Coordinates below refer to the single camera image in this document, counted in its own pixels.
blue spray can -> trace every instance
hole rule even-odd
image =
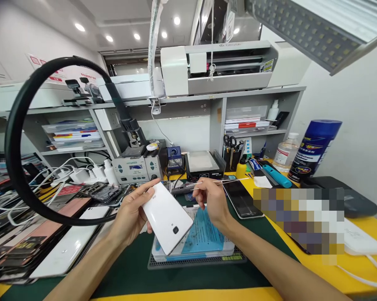
[[[289,170],[290,180],[300,183],[316,172],[341,125],[342,122],[338,120],[310,122]]]

led panel lamp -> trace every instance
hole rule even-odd
[[[245,0],[245,9],[331,75],[377,46],[377,0]]]

yellow table edge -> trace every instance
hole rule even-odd
[[[177,180],[178,176],[171,176],[171,180]],[[183,175],[181,179],[186,179],[187,176]],[[242,180],[242,184],[252,195],[253,189],[257,188],[252,179]],[[376,294],[377,288],[361,283],[336,266],[326,265],[323,262],[321,255],[307,255],[291,240],[290,237],[273,221],[266,217],[272,226],[275,228],[279,236],[288,245],[294,255],[305,267],[325,279],[331,285],[336,287],[346,295],[370,295]],[[366,233],[371,235],[377,240],[377,219],[368,217],[363,219],[352,220],[358,227],[362,228]],[[370,281],[377,282],[377,269],[370,263],[365,256],[351,256],[348,254],[340,255],[338,263],[349,272],[363,277]],[[0,284],[0,297],[10,288],[10,285]],[[241,288],[241,289],[200,289],[189,291],[170,291],[162,293],[145,293],[145,294],[132,294],[121,296],[110,296],[104,298],[97,298],[97,301],[112,301],[112,300],[175,300],[179,299],[192,301],[196,297],[210,297],[218,300],[231,300],[232,298],[254,298],[260,300],[281,300],[282,298],[273,287],[258,287],[258,288]]]

yellow bottle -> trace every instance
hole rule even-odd
[[[236,169],[236,178],[242,179],[246,177],[246,160],[247,160],[247,155],[244,154],[243,157],[240,159],[240,162],[237,164],[237,169]]]

teal tool handle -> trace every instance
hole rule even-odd
[[[264,165],[263,169],[271,175],[271,177],[278,182],[278,184],[282,185],[284,188],[290,188],[292,186],[292,182],[290,182],[289,179],[287,179],[284,175],[282,175],[280,172],[274,170],[269,165]]]

